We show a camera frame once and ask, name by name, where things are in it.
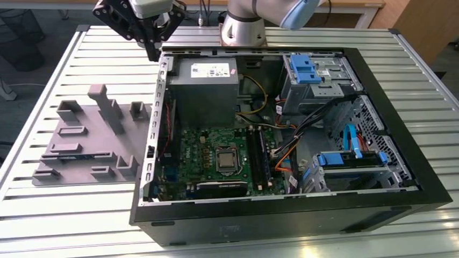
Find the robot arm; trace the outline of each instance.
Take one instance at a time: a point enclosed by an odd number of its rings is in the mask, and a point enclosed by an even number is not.
[[[100,0],[92,13],[127,40],[136,40],[155,62],[162,42],[170,39],[187,14],[186,4],[174,0]],[[163,13],[170,19],[159,24]]]
[[[298,30],[326,0],[230,0],[222,27],[227,46],[260,46],[266,43],[264,21],[280,28]]]
[[[260,46],[266,42],[263,19],[288,30],[298,30],[326,0],[230,0],[222,28],[223,45]],[[178,0],[100,0],[94,15],[127,39],[146,48],[158,61],[167,41],[186,18],[187,5]],[[158,23],[168,13],[170,20]]]

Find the sticker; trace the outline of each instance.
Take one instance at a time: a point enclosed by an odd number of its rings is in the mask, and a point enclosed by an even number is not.
[[[288,182],[292,184],[292,186],[294,186],[295,188],[296,188],[296,186],[299,185],[299,181],[295,179],[294,176],[290,176]]]
[[[278,114],[282,114],[282,106],[275,106],[275,112],[276,112]]]
[[[230,77],[230,64],[228,63],[194,63],[192,64],[192,78],[210,78],[210,77]]]
[[[318,75],[319,76],[330,76],[330,72],[327,69],[326,70],[318,70]]]

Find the power supply label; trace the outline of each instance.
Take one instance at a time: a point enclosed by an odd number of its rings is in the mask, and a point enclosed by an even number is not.
[[[192,78],[230,77],[228,63],[194,63]]]

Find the trash bin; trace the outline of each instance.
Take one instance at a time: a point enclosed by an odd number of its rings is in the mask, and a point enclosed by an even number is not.
[[[44,63],[36,44],[24,41],[5,24],[0,25],[0,55],[17,71],[32,71]]]
[[[0,9],[0,19],[25,42],[39,43],[44,39],[32,10]]]

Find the motherboard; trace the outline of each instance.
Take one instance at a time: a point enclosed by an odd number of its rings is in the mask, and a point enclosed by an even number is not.
[[[252,142],[251,139],[258,133],[259,138]],[[255,155],[255,149],[259,147],[264,148],[266,153],[275,148],[271,128],[183,130],[180,165],[178,168],[166,167],[163,171],[167,192],[164,198],[199,198],[194,194],[198,188],[202,192],[207,188],[210,195],[220,198],[283,194],[283,178],[271,174],[268,155]],[[266,159],[264,162],[259,162],[264,168],[256,167],[256,160],[262,159]],[[227,189],[228,192],[223,193],[223,196],[215,196],[219,192],[216,189]]]

